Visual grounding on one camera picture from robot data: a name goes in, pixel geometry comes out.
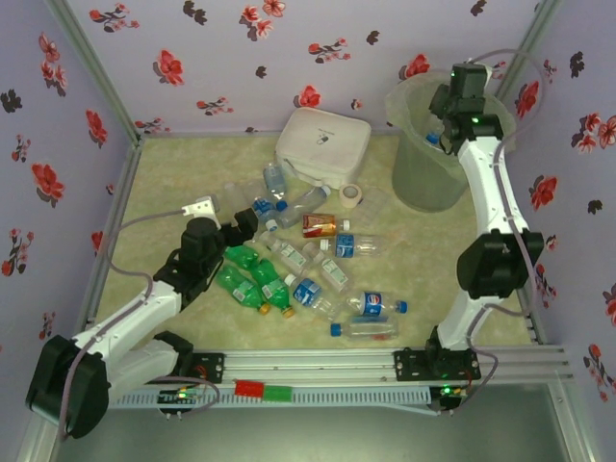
trash bin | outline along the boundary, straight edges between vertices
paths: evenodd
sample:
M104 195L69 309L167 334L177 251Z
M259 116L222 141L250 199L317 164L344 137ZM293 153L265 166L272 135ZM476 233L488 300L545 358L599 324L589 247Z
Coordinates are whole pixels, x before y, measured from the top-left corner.
M428 109L434 92L449 83L445 72L417 74L400 82L385 98L387 118L402 129L394 165L393 185L398 198L422 212L442 212L452 207L469 183L458 158L425 139ZM505 135L515 130L515 119L493 95L486 94L486 114L499 116ZM507 151L513 149L513 142Z

marble-patterned floor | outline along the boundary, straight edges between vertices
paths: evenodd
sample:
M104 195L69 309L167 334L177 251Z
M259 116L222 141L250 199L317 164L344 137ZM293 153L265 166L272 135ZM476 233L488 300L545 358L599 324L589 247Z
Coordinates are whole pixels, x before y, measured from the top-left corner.
M228 181L261 177L265 162L273 158L276 137L160 139L146 142L124 220L176 210L209 193L220 193ZM370 228L353 228L357 234L387 238L390 245L378 258L346 260L356 288L391 291L409 304L399 315L400 335L388 342L357 342L332 338L329 324L308 309L295 306L294 317L285 320L272 308L266 316L238 305L216 284L177 317L161 324L152 335L170 330L207 349L420 347L432 327L448 313L458 292L455 263L475 238L475 211L466 191L451 209L440 214L416 212L394 195L392 167L398 147L394 136L372 137L358 184L377 186L391 197L379 222ZM290 199L310 185L289 181ZM334 192L320 209L341 218L349 217ZM162 218L140 223L124 231L115 248L114 262L125 269L154 273L173 248L188 218ZM300 225L279 232L281 237L304 244ZM270 253L255 244L262 256ZM277 265L284 276L283 267ZM140 279L110 273L97 313L99 321L110 316L142 289ZM513 295L505 302L519 307ZM524 320L492 313L478 333L478 345L522 345L530 339Z

floral wallpaper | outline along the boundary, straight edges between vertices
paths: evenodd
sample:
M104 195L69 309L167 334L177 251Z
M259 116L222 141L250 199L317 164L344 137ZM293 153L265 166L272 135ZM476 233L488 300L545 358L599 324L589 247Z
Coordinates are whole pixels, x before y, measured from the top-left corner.
M125 13L101 17L130 29ZM130 143L44 2L5 1L0 30L0 460L9 462L33 415L24 399L41 347L74 333Z
M153 136L280 131L302 106L387 129L384 98L400 80L516 46L537 0L67 3L137 131ZM490 89L507 60L490 62Z
M535 271L548 340L566 347L604 459L616 440L616 100L604 56L613 49L609 0L589 10L564 2L510 95L518 122L532 126L507 158L514 192L545 250ZM600 34L572 34L591 28ZM545 93L542 112L536 104Z

